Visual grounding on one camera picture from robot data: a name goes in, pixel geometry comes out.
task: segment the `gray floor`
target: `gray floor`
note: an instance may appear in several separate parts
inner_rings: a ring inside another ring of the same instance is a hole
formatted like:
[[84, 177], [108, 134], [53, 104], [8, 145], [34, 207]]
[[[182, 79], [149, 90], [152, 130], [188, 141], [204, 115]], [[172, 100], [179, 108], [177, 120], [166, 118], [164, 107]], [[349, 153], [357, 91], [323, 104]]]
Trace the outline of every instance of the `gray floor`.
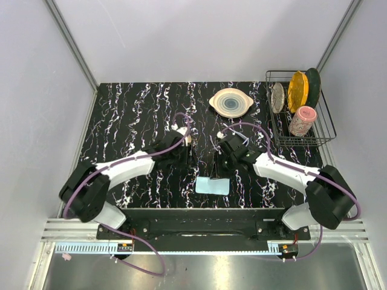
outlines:
[[[302, 245], [302, 251], [311, 245]], [[155, 256], [132, 256], [130, 262], [159, 271]], [[129, 289], [366, 289], [351, 245], [322, 245], [310, 259], [296, 263], [265, 261], [251, 256], [166, 256], [168, 275], [152, 277], [108, 256], [55, 254], [45, 290]]]

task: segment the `black marble table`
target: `black marble table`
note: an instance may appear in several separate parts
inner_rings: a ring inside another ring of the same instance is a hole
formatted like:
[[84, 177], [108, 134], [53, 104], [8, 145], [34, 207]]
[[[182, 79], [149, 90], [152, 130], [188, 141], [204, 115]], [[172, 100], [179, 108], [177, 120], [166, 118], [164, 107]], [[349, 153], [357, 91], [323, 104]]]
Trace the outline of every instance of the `black marble table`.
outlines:
[[[236, 119], [223, 118], [209, 108], [209, 99], [220, 89], [237, 88], [254, 104], [248, 113]], [[157, 170], [113, 188], [108, 202], [121, 208], [258, 208], [289, 207], [304, 202], [302, 193], [271, 179], [235, 171], [228, 196], [195, 192], [197, 176], [210, 176], [213, 153], [210, 138], [224, 125], [240, 120], [260, 124], [274, 142], [265, 82], [197, 83], [103, 83], [83, 143], [80, 160], [96, 163], [111, 161], [148, 146], [171, 129], [176, 112], [193, 119], [191, 136], [197, 164], [185, 171]], [[184, 120], [178, 119], [183, 126]], [[250, 127], [236, 130], [251, 137], [252, 149], [265, 146], [263, 135]], [[316, 147], [276, 147], [275, 155], [298, 164], [322, 166]]]

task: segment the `pink cup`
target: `pink cup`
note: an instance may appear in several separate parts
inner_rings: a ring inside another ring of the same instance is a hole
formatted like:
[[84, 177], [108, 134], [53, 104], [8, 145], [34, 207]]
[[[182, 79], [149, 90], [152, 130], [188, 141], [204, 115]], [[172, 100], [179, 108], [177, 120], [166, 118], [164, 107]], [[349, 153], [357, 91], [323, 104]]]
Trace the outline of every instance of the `pink cup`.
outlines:
[[308, 106], [298, 108], [289, 125], [289, 131], [294, 136], [302, 137], [308, 133], [313, 122], [317, 119], [317, 112]]

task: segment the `white wall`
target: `white wall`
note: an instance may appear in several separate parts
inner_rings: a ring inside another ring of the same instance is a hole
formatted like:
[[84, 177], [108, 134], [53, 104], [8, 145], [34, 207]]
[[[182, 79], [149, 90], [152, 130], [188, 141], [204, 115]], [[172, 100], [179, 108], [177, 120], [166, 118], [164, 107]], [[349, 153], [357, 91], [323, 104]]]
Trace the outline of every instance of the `white wall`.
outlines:
[[322, 72], [337, 129], [338, 168], [363, 206], [362, 218], [387, 283], [387, 2], [364, 1]]
[[316, 66], [350, 0], [56, 2], [98, 82], [177, 82]]
[[0, 3], [0, 280], [24, 289], [92, 90], [44, 2]]

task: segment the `light blue cloth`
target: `light blue cloth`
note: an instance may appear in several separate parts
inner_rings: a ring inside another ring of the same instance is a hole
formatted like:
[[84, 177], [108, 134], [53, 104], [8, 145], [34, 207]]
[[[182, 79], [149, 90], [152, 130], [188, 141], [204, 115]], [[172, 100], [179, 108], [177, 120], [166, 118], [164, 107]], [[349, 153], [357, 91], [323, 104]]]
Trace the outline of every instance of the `light blue cloth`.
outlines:
[[209, 177], [196, 178], [196, 193], [205, 193], [210, 195], [228, 195], [230, 192], [230, 179], [210, 179]]

